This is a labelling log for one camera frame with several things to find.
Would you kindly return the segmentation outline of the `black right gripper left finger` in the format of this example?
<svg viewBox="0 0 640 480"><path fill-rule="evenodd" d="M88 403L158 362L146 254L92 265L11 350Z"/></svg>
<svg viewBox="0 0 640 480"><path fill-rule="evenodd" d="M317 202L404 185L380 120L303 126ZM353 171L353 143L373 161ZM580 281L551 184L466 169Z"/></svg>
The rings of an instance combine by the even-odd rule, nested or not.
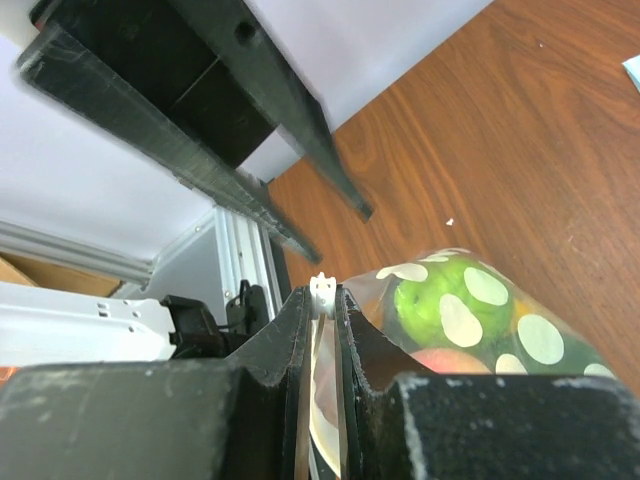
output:
<svg viewBox="0 0 640 480"><path fill-rule="evenodd" d="M302 479L306 292L223 359L42 365L1 390L5 479Z"/></svg>

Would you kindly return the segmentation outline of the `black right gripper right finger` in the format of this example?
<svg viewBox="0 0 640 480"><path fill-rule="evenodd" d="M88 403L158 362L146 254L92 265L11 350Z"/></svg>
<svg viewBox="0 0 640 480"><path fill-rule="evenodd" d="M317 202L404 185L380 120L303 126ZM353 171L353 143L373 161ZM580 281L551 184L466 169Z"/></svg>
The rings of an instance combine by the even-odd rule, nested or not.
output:
<svg viewBox="0 0 640 480"><path fill-rule="evenodd" d="M368 322L335 311L344 479L635 479L639 402L576 375L441 375Z"/></svg>

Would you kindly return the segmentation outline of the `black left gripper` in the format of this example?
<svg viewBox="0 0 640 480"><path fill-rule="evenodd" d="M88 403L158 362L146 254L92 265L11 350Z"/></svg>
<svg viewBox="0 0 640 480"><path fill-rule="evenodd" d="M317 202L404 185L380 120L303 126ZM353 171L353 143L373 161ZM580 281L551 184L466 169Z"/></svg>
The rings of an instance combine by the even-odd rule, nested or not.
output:
<svg viewBox="0 0 640 480"><path fill-rule="evenodd" d="M369 219L373 208L344 169L321 104L245 2L185 0L174 9L166 1L38 1L31 23L42 29L54 21L68 33L46 27L18 57L19 75L319 262L318 249L266 190L231 167L273 132L269 121Z"/></svg>

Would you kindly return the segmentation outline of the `pink fake peach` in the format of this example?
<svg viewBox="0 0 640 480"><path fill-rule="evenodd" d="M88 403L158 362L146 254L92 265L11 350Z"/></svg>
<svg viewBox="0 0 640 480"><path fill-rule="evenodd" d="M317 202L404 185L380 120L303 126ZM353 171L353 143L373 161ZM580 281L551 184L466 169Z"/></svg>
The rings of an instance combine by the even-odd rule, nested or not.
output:
<svg viewBox="0 0 640 480"><path fill-rule="evenodd" d="M428 348L411 357L438 374L491 374L480 360L467 353L448 348Z"/></svg>

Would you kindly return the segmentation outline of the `clear polka dot zip bag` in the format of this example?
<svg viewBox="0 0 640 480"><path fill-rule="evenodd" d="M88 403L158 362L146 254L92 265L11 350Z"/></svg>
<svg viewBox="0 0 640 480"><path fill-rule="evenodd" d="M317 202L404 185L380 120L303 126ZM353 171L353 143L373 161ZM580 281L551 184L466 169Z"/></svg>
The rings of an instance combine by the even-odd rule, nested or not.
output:
<svg viewBox="0 0 640 480"><path fill-rule="evenodd" d="M460 249L311 278L310 432L341 479L635 479L637 403L596 350Z"/></svg>

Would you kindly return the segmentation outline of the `green fake apple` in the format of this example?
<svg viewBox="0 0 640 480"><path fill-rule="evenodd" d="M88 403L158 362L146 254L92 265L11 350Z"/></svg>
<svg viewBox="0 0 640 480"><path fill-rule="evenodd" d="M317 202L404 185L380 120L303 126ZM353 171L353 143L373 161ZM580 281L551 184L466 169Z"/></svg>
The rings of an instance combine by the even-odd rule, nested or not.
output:
<svg viewBox="0 0 640 480"><path fill-rule="evenodd" d="M396 318L415 343L471 349L506 334L514 296L497 273L461 254L431 255L418 265L426 278L403 278L393 294Z"/></svg>

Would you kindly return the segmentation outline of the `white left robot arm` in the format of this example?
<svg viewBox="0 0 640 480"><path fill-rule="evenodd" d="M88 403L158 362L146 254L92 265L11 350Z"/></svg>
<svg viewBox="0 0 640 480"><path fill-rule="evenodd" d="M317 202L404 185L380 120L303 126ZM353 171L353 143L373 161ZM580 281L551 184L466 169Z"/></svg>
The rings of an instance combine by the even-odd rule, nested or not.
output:
<svg viewBox="0 0 640 480"><path fill-rule="evenodd" d="M252 151L247 114L283 127L362 217L320 103L242 1L40 1L17 61L38 93L135 148L312 262L312 242L234 167ZM167 360L224 343L185 332L156 300L1 287L6 366Z"/></svg>

